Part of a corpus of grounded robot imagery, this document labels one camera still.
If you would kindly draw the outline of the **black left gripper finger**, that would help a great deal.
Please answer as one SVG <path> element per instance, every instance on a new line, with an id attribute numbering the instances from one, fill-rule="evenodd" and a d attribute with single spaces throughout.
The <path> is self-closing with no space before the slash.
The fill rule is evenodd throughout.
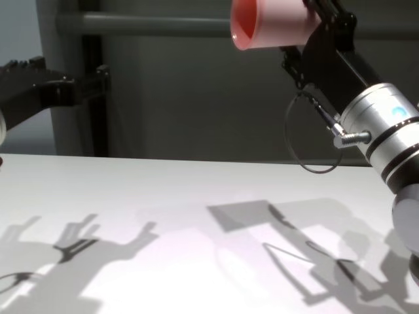
<path id="1" fill-rule="evenodd" d="M 26 92 L 46 81 L 46 61 L 42 56 L 10 60 L 1 66 L 1 102 Z"/>
<path id="2" fill-rule="evenodd" d="M 101 65 L 93 73 L 76 80 L 76 104 L 104 96 L 110 90 L 110 68 Z"/>

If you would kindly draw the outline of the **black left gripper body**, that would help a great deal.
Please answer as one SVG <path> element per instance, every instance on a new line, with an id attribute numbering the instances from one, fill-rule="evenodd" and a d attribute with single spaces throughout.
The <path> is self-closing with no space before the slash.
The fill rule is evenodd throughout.
<path id="1" fill-rule="evenodd" d="M 1 89 L 1 114 L 9 131 L 40 112 L 54 107 L 77 104 L 77 85 L 72 81 L 53 80 L 25 88 Z"/>

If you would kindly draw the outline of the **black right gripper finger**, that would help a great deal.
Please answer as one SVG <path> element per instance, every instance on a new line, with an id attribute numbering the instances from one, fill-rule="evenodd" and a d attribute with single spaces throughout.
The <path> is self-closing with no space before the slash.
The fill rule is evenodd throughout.
<path id="1" fill-rule="evenodd" d="M 338 0 L 303 0 L 304 6 L 315 12 L 322 22 L 342 24 L 344 26 L 355 26 L 355 14 L 346 10 Z"/>
<path id="2" fill-rule="evenodd" d="M 303 90 L 310 83 L 310 74 L 304 58 L 302 46 L 285 46 L 280 48 L 283 54 L 282 68 L 294 80 L 296 87 Z"/>

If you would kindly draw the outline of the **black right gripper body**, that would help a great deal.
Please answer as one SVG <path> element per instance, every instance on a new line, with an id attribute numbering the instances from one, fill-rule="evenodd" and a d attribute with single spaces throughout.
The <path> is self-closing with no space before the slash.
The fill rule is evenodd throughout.
<path id="1" fill-rule="evenodd" d="M 355 51 L 355 24 L 320 24 L 302 52 L 302 73 L 338 113 L 359 94 L 382 79 Z"/>

